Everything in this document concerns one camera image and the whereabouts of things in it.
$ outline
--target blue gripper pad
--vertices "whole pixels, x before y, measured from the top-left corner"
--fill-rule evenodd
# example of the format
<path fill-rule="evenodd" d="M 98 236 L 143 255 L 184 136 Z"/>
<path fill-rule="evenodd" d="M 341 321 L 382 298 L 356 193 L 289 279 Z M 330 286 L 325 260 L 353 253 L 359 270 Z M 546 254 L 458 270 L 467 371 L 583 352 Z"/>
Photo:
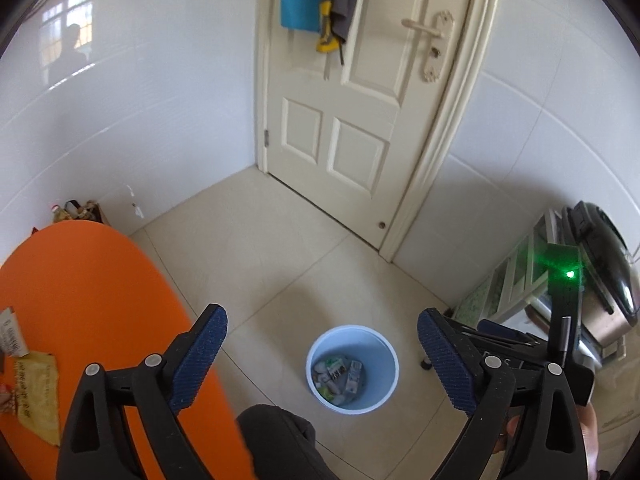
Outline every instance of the blue gripper pad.
<path fill-rule="evenodd" d="M 453 407 L 472 416 L 478 407 L 476 380 L 462 357 L 432 317 L 441 316 L 429 308 L 418 316 L 418 339 L 438 374 Z"/>
<path fill-rule="evenodd" d="M 227 327 L 225 309 L 217 305 L 175 369 L 172 394 L 168 401 L 175 415 L 193 404 L 200 385 L 225 340 Z"/>

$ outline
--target white tile wall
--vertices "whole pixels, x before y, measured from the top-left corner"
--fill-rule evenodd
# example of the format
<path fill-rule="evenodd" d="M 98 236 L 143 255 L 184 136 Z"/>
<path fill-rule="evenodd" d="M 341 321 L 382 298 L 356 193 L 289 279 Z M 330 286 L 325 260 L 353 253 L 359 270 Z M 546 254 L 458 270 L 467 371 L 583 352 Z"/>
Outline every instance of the white tile wall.
<path fill-rule="evenodd" d="M 53 203 L 100 200 L 131 234 L 255 161 L 257 0 L 92 0 L 95 65 L 49 89 L 42 13 L 65 1 L 0 58 L 0 262 Z"/>
<path fill-rule="evenodd" d="M 640 57 L 603 1 L 499 0 L 481 75 L 396 264 L 455 306 L 546 207 L 580 200 L 634 250 L 639 102 Z"/>

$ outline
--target snack package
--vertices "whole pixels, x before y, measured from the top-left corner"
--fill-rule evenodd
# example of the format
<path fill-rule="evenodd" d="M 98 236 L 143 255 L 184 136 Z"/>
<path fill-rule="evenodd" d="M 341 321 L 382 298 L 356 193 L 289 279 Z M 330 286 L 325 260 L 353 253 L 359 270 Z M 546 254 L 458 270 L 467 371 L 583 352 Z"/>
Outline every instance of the snack package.
<path fill-rule="evenodd" d="M 59 446 L 56 358 L 32 351 L 14 360 L 14 373 L 18 420 L 42 440 Z"/>
<path fill-rule="evenodd" d="M 360 361 L 351 361 L 351 366 L 349 366 L 349 373 L 347 374 L 347 383 L 344 387 L 345 394 L 353 397 L 357 395 L 361 372 L 362 363 Z"/>
<path fill-rule="evenodd" d="M 23 357 L 29 353 L 14 310 L 9 307 L 0 312 L 0 348 L 13 357 Z"/>
<path fill-rule="evenodd" d="M 334 406 L 348 404 L 362 389 L 363 366 L 360 361 L 335 356 L 317 362 L 312 378 L 320 396 Z"/>

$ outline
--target door handle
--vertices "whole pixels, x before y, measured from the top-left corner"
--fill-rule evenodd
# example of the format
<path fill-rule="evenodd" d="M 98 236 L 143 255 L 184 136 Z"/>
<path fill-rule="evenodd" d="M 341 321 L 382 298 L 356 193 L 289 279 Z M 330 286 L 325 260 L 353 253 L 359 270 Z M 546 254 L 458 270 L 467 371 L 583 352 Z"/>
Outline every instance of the door handle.
<path fill-rule="evenodd" d="M 435 27 L 428 27 L 408 18 L 400 22 L 403 27 L 410 28 L 418 34 L 425 33 L 431 36 L 431 48 L 424 63 L 424 79 L 427 83 L 435 83 L 442 74 L 454 25 L 453 15 L 448 10 L 436 14 L 435 21 Z"/>

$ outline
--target paper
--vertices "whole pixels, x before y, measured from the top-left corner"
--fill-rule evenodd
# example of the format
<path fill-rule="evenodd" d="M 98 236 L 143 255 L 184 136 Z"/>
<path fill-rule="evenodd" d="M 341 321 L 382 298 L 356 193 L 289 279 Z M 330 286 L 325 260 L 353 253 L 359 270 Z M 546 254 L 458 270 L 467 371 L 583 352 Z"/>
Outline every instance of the paper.
<path fill-rule="evenodd" d="M 32 351 L 14 360 L 14 373 L 18 420 L 41 439 L 59 446 L 56 358 Z"/>
<path fill-rule="evenodd" d="M 29 353 L 14 310 L 9 307 L 0 312 L 0 348 L 13 357 L 23 357 Z"/>

